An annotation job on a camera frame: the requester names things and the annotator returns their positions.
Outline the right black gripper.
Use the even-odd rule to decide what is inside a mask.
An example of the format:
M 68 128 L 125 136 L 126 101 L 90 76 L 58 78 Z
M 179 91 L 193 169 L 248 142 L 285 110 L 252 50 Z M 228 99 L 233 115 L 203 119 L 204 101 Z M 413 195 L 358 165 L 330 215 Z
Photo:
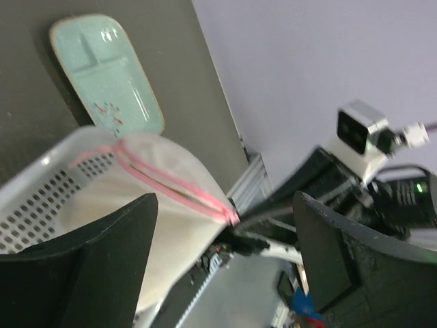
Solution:
M 397 170 L 414 174 L 363 183 L 340 160 L 317 147 L 270 197 L 240 216 L 235 226 L 218 235 L 218 243 L 242 255 L 260 254 L 297 242 L 292 199 L 302 191 L 335 212 L 402 241 L 412 230 L 436 228 L 436 175 L 415 164 L 391 165 L 378 175 Z

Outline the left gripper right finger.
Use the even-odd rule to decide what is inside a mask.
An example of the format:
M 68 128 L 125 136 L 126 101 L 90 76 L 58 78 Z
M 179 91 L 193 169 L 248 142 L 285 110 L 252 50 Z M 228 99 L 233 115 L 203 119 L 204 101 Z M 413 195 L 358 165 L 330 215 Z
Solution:
M 436 252 L 399 241 L 297 192 L 294 221 L 325 327 L 435 327 Z

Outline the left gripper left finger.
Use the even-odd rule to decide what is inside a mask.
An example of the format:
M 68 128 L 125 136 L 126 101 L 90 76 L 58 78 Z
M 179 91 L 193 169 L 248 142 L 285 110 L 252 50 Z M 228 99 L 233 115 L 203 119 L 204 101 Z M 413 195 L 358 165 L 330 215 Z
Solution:
M 153 193 L 1 257 L 2 327 L 131 327 L 158 214 Z

